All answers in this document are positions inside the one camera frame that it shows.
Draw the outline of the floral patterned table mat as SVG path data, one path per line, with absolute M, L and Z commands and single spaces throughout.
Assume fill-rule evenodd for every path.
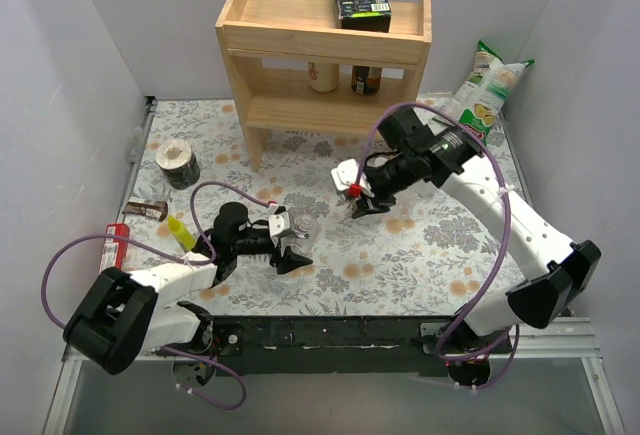
M 172 188 L 155 161 L 172 139 L 188 142 L 200 178 Z M 419 183 L 387 214 L 355 220 L 330 171 L 360 155 L 359 138 L 275 132 L 261 167 L 250 166 L 229 100 L 161 101 L 153 116 L 132 193 L 166 201 L 190 230 L 209 228 L 226 202 L 261 219 L 269 200 L 314 216 L 320 233 L 313 264 L 279 275 L 268 262 L 242 257 L 222 284 L 189 295 L 215 315 L 450 315 L 485 282 L 498 241 L 453 198 Z

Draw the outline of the yellow-green glue bottle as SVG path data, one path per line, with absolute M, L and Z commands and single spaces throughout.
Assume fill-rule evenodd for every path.
M 170 233 L 185 252 L 189 252 L 195 247 L 197 240 L 183 222 L 169 215 L 167 224 Z

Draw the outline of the green chips bag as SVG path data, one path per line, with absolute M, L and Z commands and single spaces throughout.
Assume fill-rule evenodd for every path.
M 534 59 L 505 63 L 494 50 L 479 40 L 473 69 L 444 106 L 443 112 L 486 143 L 503 105 L 523 73 L 534 63 Z

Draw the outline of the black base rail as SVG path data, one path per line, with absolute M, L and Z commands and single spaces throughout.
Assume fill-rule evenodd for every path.
M 202 352 L 241 375 L 445 376 L 433 350 L 452 316 L 215 316 Z

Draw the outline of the tape roll with black band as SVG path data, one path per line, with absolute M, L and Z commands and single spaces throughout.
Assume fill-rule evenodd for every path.
M 155 161 L 169 185 L 184 190 L 200 178 L 200 166 L 191 145 L 182 139 L 163 143 L 155 153 Z

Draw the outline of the cream bottle on shelf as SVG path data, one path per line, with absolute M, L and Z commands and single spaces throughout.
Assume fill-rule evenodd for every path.
M 333 63 L 308 63 L 310 87 L 319 93 L 328 93 L 339 85 L 340 66 Z

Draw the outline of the light wooden shelf unit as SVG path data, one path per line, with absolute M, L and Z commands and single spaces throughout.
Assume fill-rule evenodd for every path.
M 394 2 L 387 33 L 339 29 L 332 0 L 226 0 L 216 34 L 251 167 L 258 170 L 274 130 L 365 138 L 393 104 L 417 98 L 432 43 L 432 0 Z M 318 93 L 307 70 L 266 68 L 264 60 L 319 62 L 402 71 L 373 96 L 350 76 Z

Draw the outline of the brown chocolate bar wrapper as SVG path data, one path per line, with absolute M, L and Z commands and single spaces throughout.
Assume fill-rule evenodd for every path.
M 132 198 L 124 205 L 122 214 L 142 216 L 162 222 L 168 216 L 168 203 L 166 201 Z

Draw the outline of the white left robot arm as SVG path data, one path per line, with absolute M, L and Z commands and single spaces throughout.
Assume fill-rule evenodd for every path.
M 309 266 L 319 231 L 310 214 L 271 205 L 266 218 L 251 221 L 244 204 L 228 202 L 178 262 L 132 272 L 103 270 L 66 324 L 63 339 L 109 374 L 124 371 L 141 352 L 171 347 L 209 354 L 215 344 L 213 316 L 188 295 L 224 282 L 241 256 L 263 258 L 279 274 Z

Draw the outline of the red rectangular box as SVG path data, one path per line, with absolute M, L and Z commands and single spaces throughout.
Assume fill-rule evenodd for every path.
M 125 223 L 113 223 L 106 227 L 107 235 L 117 235 L 128 238 L 130 235 L 129 226 Z M 128 244 L 120 239 L 106 238 L 104 240 L 99 271 L 108 268 L 121 269 L 123 267 Z

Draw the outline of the dark jar on shelf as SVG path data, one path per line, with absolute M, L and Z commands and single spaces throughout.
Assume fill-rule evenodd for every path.
M 375 95 L 380 89 L 381 67 L 353 66 L 351 89 L 359 95 Z

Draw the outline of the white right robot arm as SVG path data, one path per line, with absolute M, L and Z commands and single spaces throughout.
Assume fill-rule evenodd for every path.
M 374 125 L 389 151 L 363 151 L 331 171 L 336 191 L 353 204 L 353 218 L 387 213 L 396 196 L 423 181 L 461 203 L 495 237 L 499 251 L 484 284 L 436 343 L 436 352 L 491 350 L 521 324 L 544 329 L 588 285 L 602 253 L 573 241 L 507 186 L 495 157 L 461 123 L 439 133 L 424 124 L 420 103 L 390 107 Z

